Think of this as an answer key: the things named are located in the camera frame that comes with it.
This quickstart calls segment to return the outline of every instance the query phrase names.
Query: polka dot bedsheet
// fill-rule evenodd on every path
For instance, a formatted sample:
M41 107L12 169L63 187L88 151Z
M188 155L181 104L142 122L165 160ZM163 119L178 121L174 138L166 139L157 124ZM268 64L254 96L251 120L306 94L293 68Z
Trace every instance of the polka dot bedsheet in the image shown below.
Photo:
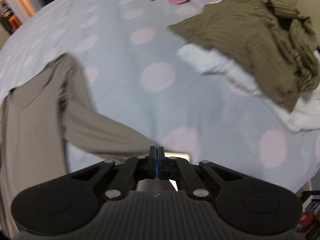
M99 113L193 163L210 160L297 191L319 169L319 131L287 132L258 98L176 56L185 42L166 27L215 1L56 0L1 50L0 97L69 51ZM70 172L99 161L68 145Z

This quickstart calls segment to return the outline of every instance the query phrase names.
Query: red object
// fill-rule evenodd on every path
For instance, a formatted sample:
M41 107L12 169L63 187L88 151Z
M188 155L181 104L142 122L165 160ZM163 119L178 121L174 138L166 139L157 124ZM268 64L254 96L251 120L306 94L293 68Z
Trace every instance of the red object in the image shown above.
M313 213L303 212L297 225L297 230L306 232L312 223L314 222L315 216Z
M15 31L21 26L21 23L15 15L13 15L8 21Z

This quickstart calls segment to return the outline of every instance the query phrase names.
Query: beige long-sleeve shirt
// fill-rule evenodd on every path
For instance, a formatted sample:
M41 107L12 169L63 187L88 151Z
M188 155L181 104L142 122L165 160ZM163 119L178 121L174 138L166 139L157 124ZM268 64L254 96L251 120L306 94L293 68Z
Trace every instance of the beige long-sleeve shirt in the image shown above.
M154 144L137 131L96 113L82 70L69 54L49 62L0 107L0 225L19 231L10 207L28 187L67 174L64 141L102 158L147 155Z

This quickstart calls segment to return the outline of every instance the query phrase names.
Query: white towel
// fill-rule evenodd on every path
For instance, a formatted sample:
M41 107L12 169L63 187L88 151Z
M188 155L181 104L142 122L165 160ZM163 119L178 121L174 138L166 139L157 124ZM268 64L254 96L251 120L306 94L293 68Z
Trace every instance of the white towel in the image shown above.
M247 92L260 97L288 130L298 132L300 130L320 129L320 86L314 91L301 93L294 110L289 113L286 109L263 96L255 78L244 71L234 60L216 49L208 51L190 43L179 49L177 55L191 64L198 73L225 74ZM320 62L319 52L315 51L314 55Z

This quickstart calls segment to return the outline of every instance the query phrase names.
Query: light blue bedsheet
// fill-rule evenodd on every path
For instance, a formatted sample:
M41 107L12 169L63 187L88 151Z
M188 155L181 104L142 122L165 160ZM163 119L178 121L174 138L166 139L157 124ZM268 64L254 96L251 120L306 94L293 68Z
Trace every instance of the light blue bedsheet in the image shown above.
M211 160L297 191L318 170L318 131L290 134L258 99L224 76L201 76L167 26L216 0L56 0L0 52L0 98L57 55L77 56L97 111L193 163ZM100 161L68 146L70 171Z

